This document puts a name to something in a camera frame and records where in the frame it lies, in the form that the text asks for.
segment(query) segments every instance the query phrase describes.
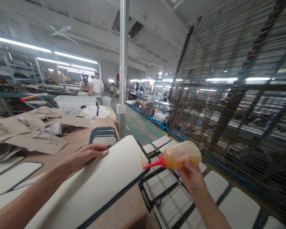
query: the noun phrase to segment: electrical outlet box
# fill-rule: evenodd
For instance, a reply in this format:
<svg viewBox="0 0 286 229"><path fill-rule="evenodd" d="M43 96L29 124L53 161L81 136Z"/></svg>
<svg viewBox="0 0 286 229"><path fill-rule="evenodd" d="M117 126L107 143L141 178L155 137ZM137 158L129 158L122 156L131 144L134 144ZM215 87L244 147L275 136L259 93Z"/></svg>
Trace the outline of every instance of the electrical outlet box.
<svg viewBox="0 0 286 229"><path fill-rule="evenodd" d="M126 105L117 104L117 113L125 114L126 113Z"/></svg>

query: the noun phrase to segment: glue bottle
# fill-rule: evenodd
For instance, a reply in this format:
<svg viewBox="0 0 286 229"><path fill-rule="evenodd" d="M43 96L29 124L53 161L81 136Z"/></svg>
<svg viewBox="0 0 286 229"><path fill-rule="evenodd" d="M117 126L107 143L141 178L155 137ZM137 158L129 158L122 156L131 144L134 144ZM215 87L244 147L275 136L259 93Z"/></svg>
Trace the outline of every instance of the glue bottle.
<svg viewBox="0 0 286 229"><path fill-rule="evenodd" d="M143 169L161 165L163 168L168 167L171 170L179 170L183 167L185 159L189 159L192 165L197 165L202 160L200 150L191 141L181 142L167 148L163 155L159 156L158 161L143 166Z"/></svg>

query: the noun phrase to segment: ceiling fan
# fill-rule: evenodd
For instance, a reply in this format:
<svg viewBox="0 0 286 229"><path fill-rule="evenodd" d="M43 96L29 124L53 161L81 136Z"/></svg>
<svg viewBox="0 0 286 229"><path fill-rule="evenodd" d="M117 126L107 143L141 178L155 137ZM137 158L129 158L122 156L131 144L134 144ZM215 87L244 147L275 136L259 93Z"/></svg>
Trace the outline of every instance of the ceiling fan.
<svg viewBox="0 0 286 229"><path fill-rule="evenodd" d="M31 24L34 24L34 25L37 25L37 26L40 26L40 27L43 27L43 28L46 28L46 29L50 29L50 30L54 30L54 33L50 34L50 36L56 36L56 35L59 35L59 36L63 36L65 38L67 38L68 40L76 43L77 45L79 45L79 43L77 43L75 40L71 39L70 37L72 38L76 38L76 39L79 39L79 40L83 40L83 41L87 41L88 40L85 40L85 39L82 39L82 38L79 38L77 36L74 36L74 35L71 35L71 34L66 34L65 32L67 32L68 30L71 29L71 26L70 25L66 25L65 27L61 28L61 29L55 29L53 26L51 26L50 24L46 23L44 20L42 20L41 18L35 16L34 14L30 13L30 15L32 15L34 18L38 19L39 21L43 22L45 25L47 25L48 27L45 27L43 25L39 25L39 24L36 24L36 23L32 23L30 22Z"/></svg>
<svg viewBox="0 0 286 229"><path fill-rule="evenodd" d="M154 60L155 60L155 56L153 56L153 59L148 63L148 65L149 65L149 66L157 66L157 67L161 67L160 65L155 64Z"/></svg>

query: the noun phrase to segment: cap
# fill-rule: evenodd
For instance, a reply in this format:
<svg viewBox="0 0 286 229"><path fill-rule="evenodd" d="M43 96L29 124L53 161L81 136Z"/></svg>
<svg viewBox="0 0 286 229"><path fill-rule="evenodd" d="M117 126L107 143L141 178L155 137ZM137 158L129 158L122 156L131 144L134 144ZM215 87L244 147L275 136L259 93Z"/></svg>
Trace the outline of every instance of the cap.
<svg viewBox="0 0 286 229"><path fill-rule="evenodd" d="M159 156L159 160L153 162L153 163L150 163L148 165L145 165L143 166L143 169L148 169L148 168L151 168L151 167L154 167L154 166L158 166L158 165L161 165L162 168L166 168L167 167L167 164L166 164L166 161L165 161L165 158L163 155Z"/></svg>

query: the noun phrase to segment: green floor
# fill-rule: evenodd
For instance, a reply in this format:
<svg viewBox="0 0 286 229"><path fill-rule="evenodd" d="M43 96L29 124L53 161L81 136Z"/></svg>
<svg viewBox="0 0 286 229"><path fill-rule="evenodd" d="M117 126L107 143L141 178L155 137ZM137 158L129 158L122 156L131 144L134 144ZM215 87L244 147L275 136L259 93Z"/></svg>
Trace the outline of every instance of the green floor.
<svg viewBox="0 0 286 229"><path fill-rule="evenodd" d="M111 97L110 93L105 90L105 96ZM111 107L117 114L117 104L119 103L119 98L111 97ZM131 134L136 137L142 146L157 140L162 137L164 132L152 122L144 118L138 112L136 112L131 107L127 106L127 114L125 121L125 135Z"/></svg>

